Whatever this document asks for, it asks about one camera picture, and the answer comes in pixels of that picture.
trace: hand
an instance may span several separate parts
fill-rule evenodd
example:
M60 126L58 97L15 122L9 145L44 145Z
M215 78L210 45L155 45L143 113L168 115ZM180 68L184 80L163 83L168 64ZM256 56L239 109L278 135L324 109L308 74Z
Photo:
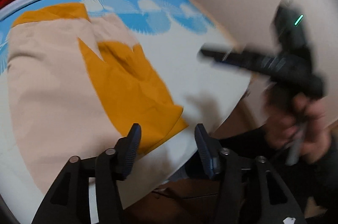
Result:
M265 129L265 140L274 149L280 149L297 132L296 117L286 113L268 101L269 93L265 95L264 110L268 116ZM305 130L305 139L300 149L300 155L305 161L312 164L322 158L331 145L331 135L325 127L325 107L322 100L310 101L303 94L293 99L296 112L303 112L308 124Z

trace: cable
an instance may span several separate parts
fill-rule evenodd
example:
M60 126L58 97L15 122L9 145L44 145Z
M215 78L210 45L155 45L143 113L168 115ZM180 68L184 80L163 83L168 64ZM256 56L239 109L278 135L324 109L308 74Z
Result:
M187 199L195 199L195 198L202 198L202 197L210 197L210 196L217 196L218 193L213 193L213 194L206 194L206 195L199 195L199 196L184 196L184 197L174 197L174 196L170 196L170 195L166 195L166 194L163 194L163 193L159 193L157 191L152 191L153 194L157 194L157 195L160 195L160 196L164 196L166 198L170 198L170 199L183 199L183 200L187 200Z

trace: table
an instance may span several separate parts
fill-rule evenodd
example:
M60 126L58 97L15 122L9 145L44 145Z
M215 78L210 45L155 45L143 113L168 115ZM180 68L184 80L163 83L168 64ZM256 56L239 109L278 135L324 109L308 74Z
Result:
M134 31L146 57L166 83L175 103L184 107L189 127L135 162L131 175L119 182L123 207L160 185L195 152L194 127L215 130L232 112L250 82L250 74L201 61L204 43L233 47L229 35L203 15L190 0L17 0L0 11L0 194L21 224L31 223L43 194L30 176L12 133L6 76L7 33L21 13L61 2L88 1L89 15L111 12ZM145 14L162 14L161 23ZM96 223L94 185L90 187L92 223Z

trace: yellow fabric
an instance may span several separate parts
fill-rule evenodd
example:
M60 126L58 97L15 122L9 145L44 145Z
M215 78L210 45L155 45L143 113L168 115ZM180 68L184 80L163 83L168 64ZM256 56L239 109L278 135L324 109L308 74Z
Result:
M83 41L79 47L102 106L126 136L133 123L142 128L140 153L148 153L187 127L183 108L175 105L156 71L137 44L100 42L101 60Z
M44 7L36 11L26 11L14 21L12 27L30 22L75 18L84 18L89 21L89 17L84 4L64 3L52 5L50 7Z

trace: clamp jaw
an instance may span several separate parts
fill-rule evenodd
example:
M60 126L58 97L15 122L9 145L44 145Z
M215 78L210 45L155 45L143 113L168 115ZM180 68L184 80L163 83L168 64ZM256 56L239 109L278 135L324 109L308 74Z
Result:
M283 224L287 218L294 218L295 224L306 223L295 198L266 158L248 159L223 148L203 124L196 126L195 140L204 172L211 180L221 180L213 224Z
M95 177L100 224L120 224L122 204L116 180L130 174L141 140L141 127L134 124L128 136L97 157L81 160L72 156L45 195L32 224L91 224L89 178Z

